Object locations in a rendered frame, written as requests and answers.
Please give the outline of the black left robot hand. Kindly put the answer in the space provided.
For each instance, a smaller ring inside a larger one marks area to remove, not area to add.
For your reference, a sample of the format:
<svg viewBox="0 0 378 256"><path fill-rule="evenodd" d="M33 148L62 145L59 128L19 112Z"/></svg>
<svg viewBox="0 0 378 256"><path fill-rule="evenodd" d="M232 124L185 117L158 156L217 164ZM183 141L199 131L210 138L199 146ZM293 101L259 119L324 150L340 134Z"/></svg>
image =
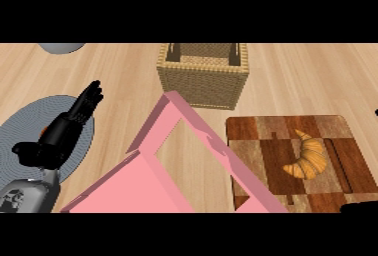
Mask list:
<svg viewBox="0 0 378 256"><path fill-rule="evenodd" d="M90 83L70 110L62 112L47 126L37 142L19 142L12 148L19 163L27 167L59 169L68 160L83 127L104 99L101 81Z"/></svg>

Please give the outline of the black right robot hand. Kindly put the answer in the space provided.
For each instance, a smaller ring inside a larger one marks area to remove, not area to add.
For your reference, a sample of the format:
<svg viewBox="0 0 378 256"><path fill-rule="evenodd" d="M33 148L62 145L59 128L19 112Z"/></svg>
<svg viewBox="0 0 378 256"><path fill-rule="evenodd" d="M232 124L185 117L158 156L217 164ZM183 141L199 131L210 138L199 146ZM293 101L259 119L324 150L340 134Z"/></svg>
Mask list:
<svg viewBox="0 0 378 256"><path fill-rule="evenodd" d="M378 201L366 201L344 204L340 208L340 212L378 214Z"/></svg>

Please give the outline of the golden croissant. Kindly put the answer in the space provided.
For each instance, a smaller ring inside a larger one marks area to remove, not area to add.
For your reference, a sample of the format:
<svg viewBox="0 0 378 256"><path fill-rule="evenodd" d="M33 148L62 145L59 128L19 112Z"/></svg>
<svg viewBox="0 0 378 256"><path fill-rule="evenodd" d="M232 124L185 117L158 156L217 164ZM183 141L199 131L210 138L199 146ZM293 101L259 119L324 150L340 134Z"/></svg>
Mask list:
<svg viewBox="0 0 378 256"><path fill-rule="evenodd" d="M293 164L284 165L282 170L295 178L312 180L326 169L325 149L321 142L303 131L295 130L300 138L300 157Z"/></svg>

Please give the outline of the wooden checkered cutting board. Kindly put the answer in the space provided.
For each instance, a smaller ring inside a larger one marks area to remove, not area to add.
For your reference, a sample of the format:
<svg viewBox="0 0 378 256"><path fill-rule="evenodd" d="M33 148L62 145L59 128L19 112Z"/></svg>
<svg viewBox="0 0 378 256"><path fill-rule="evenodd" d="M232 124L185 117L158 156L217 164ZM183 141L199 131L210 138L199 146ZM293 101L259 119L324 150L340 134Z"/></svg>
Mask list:
<svg viewBox="0 0 378 256"><path fill-rule="evenodd" d="M325 172L312 180L282 166L300 157L298 132L322 144ZM378 183L340 115L230 117L228 146L291 212L337 212L347 203L378 201Z"/></svg>

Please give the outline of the tan wicker basket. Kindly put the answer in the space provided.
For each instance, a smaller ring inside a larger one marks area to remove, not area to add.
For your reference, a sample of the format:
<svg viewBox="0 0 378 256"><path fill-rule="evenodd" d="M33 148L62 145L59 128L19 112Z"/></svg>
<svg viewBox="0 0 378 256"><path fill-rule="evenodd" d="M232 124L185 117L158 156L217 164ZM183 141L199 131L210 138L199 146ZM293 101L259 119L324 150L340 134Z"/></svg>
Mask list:
<svg viewBox="0 0 378 256"><path fill-rule="evenodd" d="M163 43L157 61L166 92L199 108L233 110L247 82L245 43Z"/></svg>

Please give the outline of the grey round object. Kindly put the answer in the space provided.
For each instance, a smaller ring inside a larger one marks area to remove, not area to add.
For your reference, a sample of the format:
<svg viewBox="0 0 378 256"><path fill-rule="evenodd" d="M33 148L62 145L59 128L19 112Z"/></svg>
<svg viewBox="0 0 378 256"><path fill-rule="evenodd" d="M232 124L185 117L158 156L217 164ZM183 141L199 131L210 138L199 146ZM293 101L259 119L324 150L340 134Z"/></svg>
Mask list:
<svg viewBox="0 0 378 256"><path fill-rule="evenodd" d="M50 54L70 54L77 51L84 44L83 43L40 43L39 46Z"/></svg>

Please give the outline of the pink frame rack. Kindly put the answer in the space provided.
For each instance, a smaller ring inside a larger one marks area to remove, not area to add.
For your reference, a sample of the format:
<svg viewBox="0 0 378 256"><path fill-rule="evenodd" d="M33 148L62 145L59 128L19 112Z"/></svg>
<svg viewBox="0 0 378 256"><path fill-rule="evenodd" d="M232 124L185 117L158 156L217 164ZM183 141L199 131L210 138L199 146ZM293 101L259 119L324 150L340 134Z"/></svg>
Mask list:
<svg viewBox="0 0 378 256"><path fill-rule="evenodd" d="M180 121L189 125L204 146L250 195L236 211L279 213L287 210L180 94L171 91L160 98L129 147L127 158L61 209L64 213L194 211L155 156Z"/></svg>

